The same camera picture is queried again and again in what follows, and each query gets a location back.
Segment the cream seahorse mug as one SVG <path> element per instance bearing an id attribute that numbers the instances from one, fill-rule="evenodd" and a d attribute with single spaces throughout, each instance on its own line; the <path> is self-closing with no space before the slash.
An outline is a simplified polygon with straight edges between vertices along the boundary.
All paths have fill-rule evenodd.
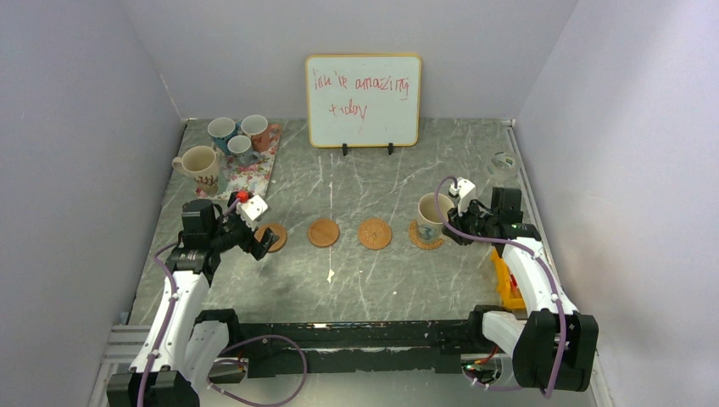
<path id="1" fill-rule="evenodd" d="M 453 201 L 445 194 L 438 194 L 438 209 L 433 192 L 421 197 L 418 203 L 416 227 L 418 238 L 422 243 L 433 244 L 443 238 L 441 217 L 446 219 L 448 212 L 453 208 Z"/>

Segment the light wooden coaster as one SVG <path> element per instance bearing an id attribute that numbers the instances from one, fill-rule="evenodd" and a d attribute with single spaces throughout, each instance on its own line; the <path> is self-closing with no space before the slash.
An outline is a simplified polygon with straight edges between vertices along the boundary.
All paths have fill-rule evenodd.
<path id="1" fill-rule="evenodd" d="M 307 238 L 317 248 L 327 248 L 333 245 L 340 236 L 340 229 L 334 220 L 319 218 L 308 229 Z"/>
<path id="2" fill-rule="evenodd" d="M 254 233 L 255 238 L 260 241 L 265 232 L 269 230 L 272 231 L 274 234 L 276 240 L 273 242 L 273 244 L 270 246 L 268 252 L 269 253 L 275 253 L 281 250 L 287 242 L 287 230 L 284 226 L 282 226 L 279 223 L 268 223 L 265 225 L 262 225 L 258 228 L 258 230 Z"/>

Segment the black whiteboard stand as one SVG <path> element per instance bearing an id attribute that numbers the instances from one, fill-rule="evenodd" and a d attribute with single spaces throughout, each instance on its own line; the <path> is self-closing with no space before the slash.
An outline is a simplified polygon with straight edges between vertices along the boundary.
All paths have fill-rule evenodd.
<path id="1" fill-rule="evenodd" d="M 349 146 L 347 143 L 343 143 L 341 145 L 341 152 L 344 157 L 348 156 L 355 149 L 358 149 L 359 151 L 379 151 L 380 149 L 384 149 L 386 154 L 391 156 L 394 153 L 395 145 L 392 142 L 381 144 L 379 146 Z"/>

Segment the yellow orange object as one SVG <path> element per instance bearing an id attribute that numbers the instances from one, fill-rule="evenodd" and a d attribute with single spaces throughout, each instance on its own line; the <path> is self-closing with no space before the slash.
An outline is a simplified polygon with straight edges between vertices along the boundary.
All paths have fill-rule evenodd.
<path id="1" fill-rule="evenodd" d="M 497 293 L 501 305 L 510 311 L 525 311 L 526 305 L 521 296 L 516 279 L 512 275 L 509 266 L 499 256 L 496 248 L 492 249 L 490 259 L 498 278 Z"/>

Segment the orange floral mug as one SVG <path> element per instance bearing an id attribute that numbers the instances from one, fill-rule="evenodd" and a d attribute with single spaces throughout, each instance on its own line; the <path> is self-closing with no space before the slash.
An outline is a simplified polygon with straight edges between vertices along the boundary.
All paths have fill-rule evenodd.
<path id="1" fill-rule="evenodd" d="M 280 124 L 270 123 L 260 114 L 252 114 L 241 120 L 239 129 L 242 134 L 250 138 L 253 149 L 259 153 L 268 151 L 270 145 L 278 140 L 282 132 Z"/>

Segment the clear tape roll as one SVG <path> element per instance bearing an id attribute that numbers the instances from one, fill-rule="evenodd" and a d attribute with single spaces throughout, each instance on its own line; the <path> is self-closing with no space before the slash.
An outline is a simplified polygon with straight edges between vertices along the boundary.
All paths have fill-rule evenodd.
<path id="1" fill-rule="evenodd" d="M 520 167 L 521 161 L 512 152 L 498 151 L 490 156 L 485 169 L 492 180 L 502 183 L 515 177 Z"/>

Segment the woven rattan coaster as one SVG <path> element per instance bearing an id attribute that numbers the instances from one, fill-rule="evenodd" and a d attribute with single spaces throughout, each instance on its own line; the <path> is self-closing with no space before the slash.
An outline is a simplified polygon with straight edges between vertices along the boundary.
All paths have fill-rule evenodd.
<path id="1" fill-rule="evenodd" d="M 391 242 L 393 234 L 385 220 L 370 218 L 359 225 L 357 236 L 364 247 L 371 250 L 380 250 Z"/>
<path id="2" fill-rule="evenodd" d="M 409 239 L 416 247 L 423 249 L 423 250 L 437 249 L 437 248 L 440 248 L 444 244 L 444 240 L 442 238 L 439 238 L 434 243 L 424 243 L 420 239 L 420 235 L 419 235 L 418 228 L 417 228 L 417 222 L 415 220 L 412 220 L 410 222 Z"/>

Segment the teal blue mug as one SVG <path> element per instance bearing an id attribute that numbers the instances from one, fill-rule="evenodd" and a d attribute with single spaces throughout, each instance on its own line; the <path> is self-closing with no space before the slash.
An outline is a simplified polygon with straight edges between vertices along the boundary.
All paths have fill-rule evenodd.
<path id="1" fill-rule="evenodd" d="M 232 118 L 220 117 L 212 120 L 207 127 L 214 145 L 224 154 L 231 155 L 228 142 L 238 135 L 239 124 Z"/>

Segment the small light blue mug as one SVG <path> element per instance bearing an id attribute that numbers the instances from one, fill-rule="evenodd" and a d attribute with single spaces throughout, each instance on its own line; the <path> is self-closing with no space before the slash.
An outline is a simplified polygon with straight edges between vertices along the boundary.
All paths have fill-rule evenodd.
<path id="1" fill-rule="evenodd" d="M 248 167 L 260 159 L 260 154 L 254 150 L 252 140 L 247 136 L 234 136 L 227 142 L 227 148 L 239 166 Z"/>

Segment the cream coral pattern mug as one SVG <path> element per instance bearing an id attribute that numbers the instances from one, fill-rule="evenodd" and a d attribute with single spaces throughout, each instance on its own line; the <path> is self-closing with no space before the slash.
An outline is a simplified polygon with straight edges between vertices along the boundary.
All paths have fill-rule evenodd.
<path id="1" fill-rule="evenodd" d="M 196 146 L 172 160 L 172 168 L 191 178 L 201 192 L 216 195 L 224 190 L 226 179 L 220 167 L 220 153 L 212 147 Z"/>

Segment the yellow framed whiteboard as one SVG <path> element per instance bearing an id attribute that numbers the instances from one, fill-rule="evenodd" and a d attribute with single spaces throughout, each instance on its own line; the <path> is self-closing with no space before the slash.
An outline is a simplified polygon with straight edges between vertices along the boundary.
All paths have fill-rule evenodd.
<path id="1" fill-rule="evenodd" d="M 421 58 L 412 53 L 310 55 L 309 142 L 315 148 L 411 147 L 419 138 Z"/>

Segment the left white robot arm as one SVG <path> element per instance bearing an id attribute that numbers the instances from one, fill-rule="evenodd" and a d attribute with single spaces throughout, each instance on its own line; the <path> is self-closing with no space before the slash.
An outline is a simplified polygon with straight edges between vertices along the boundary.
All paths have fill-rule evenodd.
<path id="1" fill-rule="evenodd" d="M 165 274 L 160 306 L 149 333 L 126 373 L 110 377 L 111 406 L 198 406 L 198 390 L 215 359 L 242 346 L 237 313 L 204 310 L 220 256 L 240 248 L 262 259 L 279 237 L 271 230 L 256 237 L 269 206 L 251 192 L 234 192 L 222 209 L 209 199 L 182 207 L 182 228 L 165 246 L 167 259 L 154 261 Z"/>

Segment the floral serving tray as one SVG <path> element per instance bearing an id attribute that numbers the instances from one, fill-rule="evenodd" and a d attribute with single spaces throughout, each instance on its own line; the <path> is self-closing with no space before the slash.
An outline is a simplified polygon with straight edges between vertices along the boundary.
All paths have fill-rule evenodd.
<path id="1" fill-rule="evenodd" d="M 240 129 L 238 130 L 238 135 L 244 135 Z M 226 179 L 226 186 L 222 192 L 216 195 L 207 195 L 196 188 L 196 195 L 200 198 L 222 199 L 227 198 L 230 192 L 240 189 L 247 190 L 255 195 L 265 194 L 270 183 L 272 167 L 279 148 L 280 138 L 281 135 L 277 141 L 274 141 L 270 145 L 268 151 L 263 153 L 258 152 L 260 154 L 259 161 L 248 167 L 239 166 L 231 155 L 224 155 L 213 143 L 212 148 L 220 153 L 220 167 Z"/>

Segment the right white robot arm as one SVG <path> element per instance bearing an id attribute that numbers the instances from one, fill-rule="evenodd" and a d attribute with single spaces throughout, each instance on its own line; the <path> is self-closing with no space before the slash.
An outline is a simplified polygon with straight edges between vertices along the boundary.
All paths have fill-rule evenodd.
<path id="1" fill-rule="evenodd" d="M 593 371 L 599 325 L 583 315 L 555 279 L 538 228 L 523 220 L 521 190 L 495 187 L 489 206 L 476 198 L 475 185 L 454 178 L 449 196 L 455 206 L 441 219 L 443 230 L 460 245 L 490 243 L 514 277 L 527 318 L 511 312 L 483 311 L 466 328 L 466 341 L 478 352 L 494 344 L 510 354 L 520 387 L 584 392 Z"/>

